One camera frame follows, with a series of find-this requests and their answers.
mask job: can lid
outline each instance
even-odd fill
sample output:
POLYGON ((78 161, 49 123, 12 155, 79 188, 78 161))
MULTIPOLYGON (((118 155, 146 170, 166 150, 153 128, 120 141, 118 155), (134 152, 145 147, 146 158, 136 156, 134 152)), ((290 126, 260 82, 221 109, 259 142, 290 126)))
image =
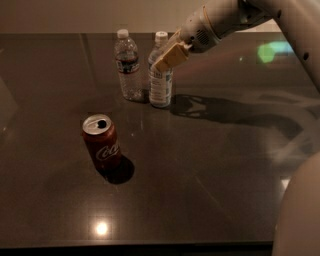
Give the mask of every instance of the can lid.
POLYGON ((111 127, 111 119, 103 114, 89 116, 82 124, 82 129, 90 135, 98 135, 106 132, 111 127))

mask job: coca-cola can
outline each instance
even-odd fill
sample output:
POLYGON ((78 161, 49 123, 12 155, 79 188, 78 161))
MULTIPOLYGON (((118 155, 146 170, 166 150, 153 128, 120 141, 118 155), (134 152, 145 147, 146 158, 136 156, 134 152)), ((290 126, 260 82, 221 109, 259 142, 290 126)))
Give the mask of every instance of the coca-cola can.
POLYGON ((97 171, 111 171, 120 165, 117 132, 108 116, 89 116, 82 124, 82 136, 97 171))

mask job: clear plastic bottle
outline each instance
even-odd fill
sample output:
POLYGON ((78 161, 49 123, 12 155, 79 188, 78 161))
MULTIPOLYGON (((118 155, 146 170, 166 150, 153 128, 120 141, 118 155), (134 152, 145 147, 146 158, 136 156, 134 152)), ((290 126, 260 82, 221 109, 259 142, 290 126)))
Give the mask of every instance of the clear plastic bottle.
POLYGON ((148 100, 148 90, 143 88, 139 69, 138 47, 127 29, 117 32, 114 55, 119 73, 122 95, 136 102, 148 100))
POLYGON ((161 55, 160 48, 168 42, 168 33, 159 31, 156 33, 155 45, 149 55, 149 101, 152 106, 165 108, 171 103, 172 69, 166 72, 158 72, 151 69, 152 64, 161 55))

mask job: wall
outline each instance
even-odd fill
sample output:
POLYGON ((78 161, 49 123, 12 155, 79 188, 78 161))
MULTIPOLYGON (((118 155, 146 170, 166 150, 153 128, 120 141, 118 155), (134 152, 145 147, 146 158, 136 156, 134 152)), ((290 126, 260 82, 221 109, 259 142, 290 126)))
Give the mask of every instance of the wall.
MULTIPOLYGON (((174 32, 207 0, 1 0, 0 33, 174 32)), ((278 31, 273 21, 251 31, 278 31)))

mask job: table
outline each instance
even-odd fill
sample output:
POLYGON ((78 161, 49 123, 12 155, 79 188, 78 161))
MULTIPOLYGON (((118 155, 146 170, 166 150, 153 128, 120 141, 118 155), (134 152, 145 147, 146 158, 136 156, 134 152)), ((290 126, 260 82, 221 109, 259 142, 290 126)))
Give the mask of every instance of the table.
MULTIPOLYGON (((143 81, 154 34, 132 34, 143 81)), ((235 33, 174 68, 170 108, 126 101, 115 34, 0 35, 0 247, 272 243, 320 150, 320 95, 281 33, 235 33), (91 113, 129 176, 93 167, 91 113)))

